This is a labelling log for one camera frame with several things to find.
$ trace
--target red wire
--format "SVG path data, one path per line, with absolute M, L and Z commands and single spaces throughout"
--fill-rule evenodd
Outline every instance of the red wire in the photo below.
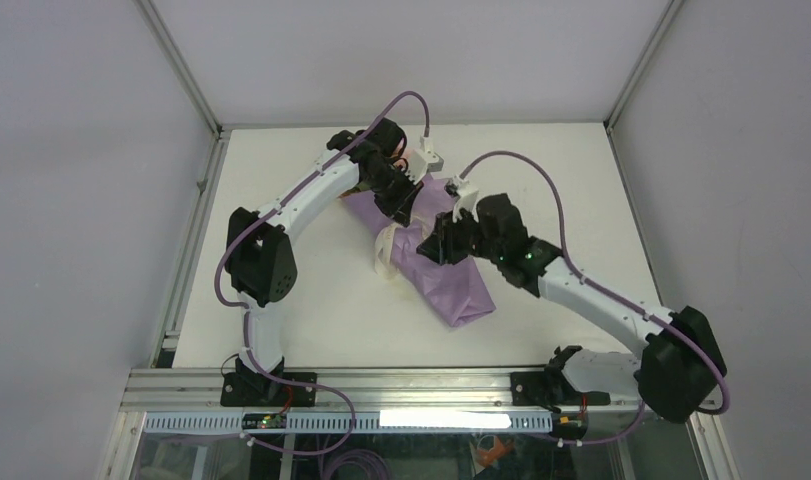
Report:
M 286 412 L 290 408 L 290 405 L 293 404 L 293 387 L 285 386 L 284 388 L 287 389 L 287 403 L 284 404 L 284 407 L 280 412 L 277 413 L 277 415 L 281 415 L 282 413 Z

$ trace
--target lavender fabric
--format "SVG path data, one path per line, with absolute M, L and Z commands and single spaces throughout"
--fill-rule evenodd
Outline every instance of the lavender fabric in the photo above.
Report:
M 445 180 L 426 176 L 423 182 L 411 209 L 411 224 L 393 230 L 390 263 L 414 284 L 447 324 L 460 327 L 493 312 L 496 305 L 472 258 L 457 265 L 440 266 L 417 253 L 417 246 L 434 228 L 435 216 L 455 204 L 444 190 Z M 349 195 L 343 202 L 376 237 L 392 224 L 379 212 L 372 192 Z

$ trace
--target white wall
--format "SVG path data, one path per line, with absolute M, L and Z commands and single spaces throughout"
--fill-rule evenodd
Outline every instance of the white wall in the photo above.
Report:
M 668 0 L 155 3 L 220 121 L 284 126 L 602 121 Z
M 665 300 L 713 322 L 743 478 L 811 478 L 811 0 L 686 2 L 616 145 Z
M 0 2 L 0 479 L 95 475 L 203 125 L 133 2 Z

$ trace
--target glass panel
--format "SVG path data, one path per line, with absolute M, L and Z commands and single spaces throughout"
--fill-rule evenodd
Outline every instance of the glass panel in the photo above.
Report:
M 604 425 L 605 421 L 596 422 Z M 605 433 L 592 428 L 589 437 Z M 284 445 L 284 435 L 260 436 Z M 297 435 L 295 449 L 316 450 L 338 435 Z M 370 453 L 375 461 L 368 460 Z M 349 455 L 358 460 L 349 464 Z M 608 445 L 557 448 L 552 441 L 527 434 L 352 435 L 346 444 L 320 459 L 297 456 L 290 476 L 282 477 L 282 456 L 263 447 L 249 448 L 237 435 L 147 434 L 132 478 L 138 480 L 588 480 L 702 479 L 689 427 L 646 420 L 631 436 Z M 374 472 L 372 464 L 379 474 Z M 328 469 L 331 477 L 323 477 Z
M 131 478 L 246 480 L 249 478 L 251 450 L 238 435 L 146 434 L 134 461 Z

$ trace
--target white label strip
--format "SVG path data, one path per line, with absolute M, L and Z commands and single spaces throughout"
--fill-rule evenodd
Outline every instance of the white label strip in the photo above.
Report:
M 382 427 L 474 428 L 500 430 L 511 427 L 506 413 L 474 413 L 449 410 L 382 410 Z

